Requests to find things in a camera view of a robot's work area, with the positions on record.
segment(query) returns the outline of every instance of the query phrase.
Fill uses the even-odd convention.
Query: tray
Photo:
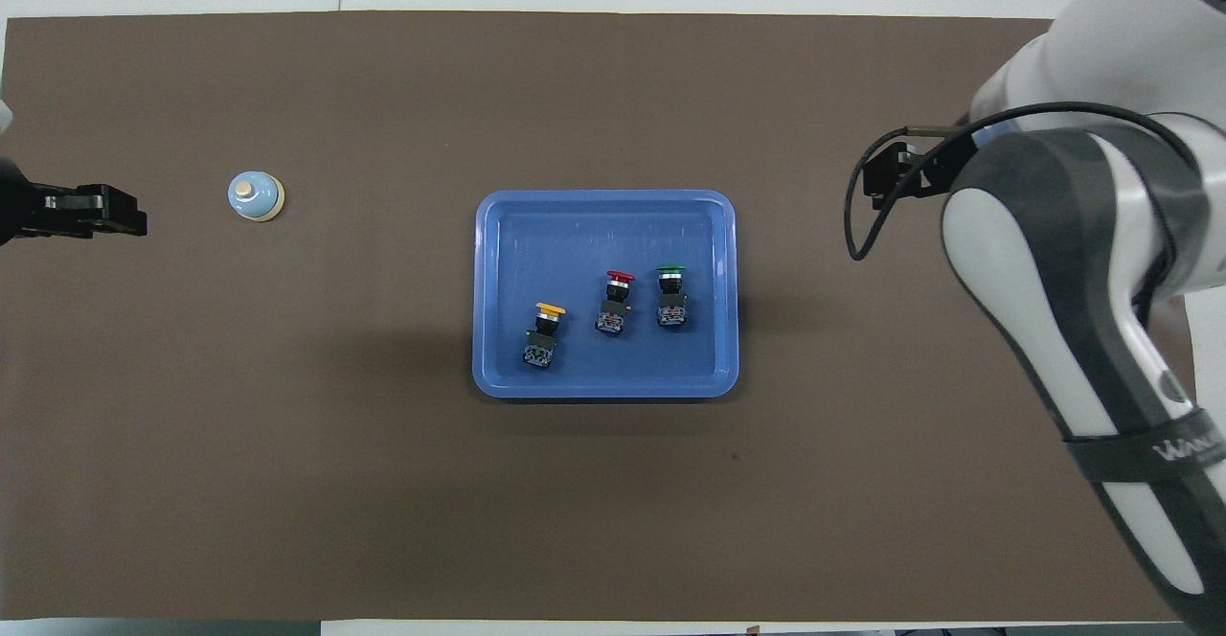
[[[687,321],[656,325],[656,266],[685,266]],[[625,331],[596,331],[606,270],[636,274]],[[741,370],[737,235],[717,191],[495,191],[477,208],[472,375],[504,399],[718,397]],[[562,305],[548,369],[522,362],[536,304]]]

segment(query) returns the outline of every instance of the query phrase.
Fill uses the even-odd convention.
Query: brown mat
[[[940,201],[843,251],[859,151],[1043,28],[12,21],[0,151],[135,194],[151,233],[0,249],[4,616],[1170,618],[949,272]],[[243,169],[286,183],[276,222],[227,207]],[[478,201],[609,186],[736,205],[741,384],[481,395]]]

